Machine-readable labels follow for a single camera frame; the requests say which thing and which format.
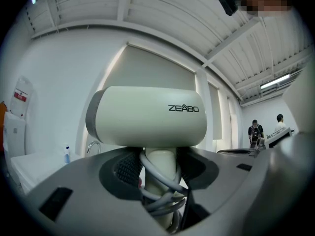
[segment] zeabo logo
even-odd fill
[[[186,106],[183,104],[182,106],[179,105],[168,105],[170,107],[169,111],[174,111],[174,112],[199,112],[198,107],[192,107],[192,106]]]

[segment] gray end cap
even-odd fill
[[[101,91],[97,91],[93,97],[92,100],[90,101],[90,104],[88,106],[87,114],[85,115],[85,125],[87,127],[88,133],[93,136],[94,138],[98,139],[100,142],[101,140],[99,139],[96,131],[96,114],[97,114],[97,109],[100,103],[100,100],[103,97],[103,94],[106,89],[103,89]]]

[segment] white cylindrical device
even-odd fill
[[[160,170],[163,176],[174,179],[176,174],[176,150],[175,149],[154,149],[146,148],[146,157],[153,165]],[[156,178],[150,172],[145,174],[145,189],[153,194],[162,196],[168,187]],[[168,228],[172,223],[173,213],[155,218],[164,228]]]
[[[109,87],[93,96],[86,127],[90,135],[106,144],[175,148],[200,143],[207,120],[195,91]]]

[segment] gray cable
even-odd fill
[[[179,226],[182,220],[182,215],[179,211],[175,211],[173,215],[172,224],[169,228],[167,228],[167,232],[169,234],[174,234],[179,230]]]
[[[159,195],[156,195],[156,194],[153,194],[149,191],[147,191],[146,189],[144,189],[143,187],[140,188],[140,191],[142,192],[142,195],[145,196],[146,198],[148,199],[151,199],[153,201],[156,201],[158,199],[160,199],[162,196],[159,196]],[[185,196],[182,195],[182,194],[177,194],[177,195],[174,195],[172,197],[172,199],[169,201],[170,203],[172,202],[178,202],[180,200],[182,200]]]
[[[174,178],[174,182],[179,183],[181,181],[181,177],[182,177],[181,167],[177,165],[177,171]],[[147,211],[159,209],[163,205],[167,204],[172,199],[173,195],[174,195],[174,191],[172,189],[168,189],[167,192],[160,199],[158,199],[157,201],[151,204],[146,205],[145,209]]]
[[[150,212],[150,214],[152,216],[154,216],[154,217],[167,215],[167,214],[175,212],[178,209],[180,209],[181,207],[183,207],[185,202],[186,202],[186,200],[182,199],[180,202],[178,202],[178,203],[176,203],[176,204],[174,204],[174,205],[172,205],[170,207],[166,207],[166,208],[162,208],[162,209],[159,209],[159,210],[152,211],[152,212]]]
[[[140,153],[140,161],[143,164],[143,166],[161,183],[165,184],[169,188],[182,193],[184,195],[187,195],[188,190],[178,183],[174,182],[173,180],[163,176],[159,170],[147,159],[144,150]]]

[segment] ceiling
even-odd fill
[[[218,0],[38,0],[22,14],[32,38],[88,25],[162,38],[214,71],[242,104],[266,94],[261,83],[303,69],[314,51],[294,9],[274,17],[240,11],[229,17]]]

